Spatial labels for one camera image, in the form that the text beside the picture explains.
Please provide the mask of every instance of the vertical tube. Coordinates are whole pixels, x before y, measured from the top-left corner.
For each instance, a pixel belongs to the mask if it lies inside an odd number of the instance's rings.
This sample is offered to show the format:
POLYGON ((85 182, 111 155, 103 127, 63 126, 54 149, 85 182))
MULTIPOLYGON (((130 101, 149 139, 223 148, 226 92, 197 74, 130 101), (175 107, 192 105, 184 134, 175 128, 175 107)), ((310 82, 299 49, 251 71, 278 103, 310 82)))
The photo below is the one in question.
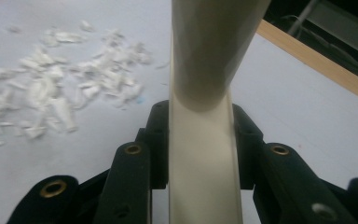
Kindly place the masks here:
POLYGON ((172 0, 174 91, 216 105, 242 61, 270 0, 172 0))

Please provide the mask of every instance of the plastic shaving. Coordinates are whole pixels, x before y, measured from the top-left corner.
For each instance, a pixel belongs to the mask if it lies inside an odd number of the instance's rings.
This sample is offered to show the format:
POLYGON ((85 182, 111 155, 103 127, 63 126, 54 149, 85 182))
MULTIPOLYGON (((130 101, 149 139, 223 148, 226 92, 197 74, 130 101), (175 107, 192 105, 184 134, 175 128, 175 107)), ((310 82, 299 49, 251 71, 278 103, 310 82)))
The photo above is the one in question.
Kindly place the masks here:
MULTIPOLYGON (((80 29, 95 31, 87 21, 80 23, 80 29)), ((49 48, 86 40, 83 35, 56 28, 47 30, 40 38, 43 46, 49 48)), ((76 131, 76 110, 85 108, 99 95, 104 95, 109 100, 106 102, 115 107, 136 103, 144 86, 131 75, 131 70, 137 64, 152 63, 151 53, 143 43, 128 44, 119 30, 108 31, 102 42, 103 47, 91 55, 89 61, 71 64, 69 59, 50 55, 44 47, 36 45, 29 56, 19 59, 19 68, 0 68, 0 134, 8 129, 15 136, 36 139, 48 130, 56 133, 76 131), (67 77, 76 78, 76 83, 68 84, 67 77), (66 88, 73 87, 76 89, 74 97, 63 94, 66 88), (26 105, 16 105, 14 96, 24 100, 26 105), (9 115, 14 115, 11 111, 15 109, 32 110, 36 120, 7 120, 9 115)))

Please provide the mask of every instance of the black clamp jaw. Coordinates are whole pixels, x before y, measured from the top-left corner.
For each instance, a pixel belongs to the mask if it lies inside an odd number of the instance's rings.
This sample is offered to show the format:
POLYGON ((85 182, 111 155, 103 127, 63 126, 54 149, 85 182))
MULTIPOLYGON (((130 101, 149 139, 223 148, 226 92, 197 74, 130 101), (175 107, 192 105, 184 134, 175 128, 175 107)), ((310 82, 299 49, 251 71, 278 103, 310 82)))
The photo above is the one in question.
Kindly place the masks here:
MULTIPOLYGON (((67 175, 36 184, 8 224, 151 223, 152 189, 168 184, 168 111, 168 101, 153 106, 146 128, 117 149, 110 170, 80 185, 67 175)), ((239 106, 233 112, 241 189, 254 190, 263 224, 358 223, 358 178, 347 190, 318 178, 292 148, 264 143, 239 106)))

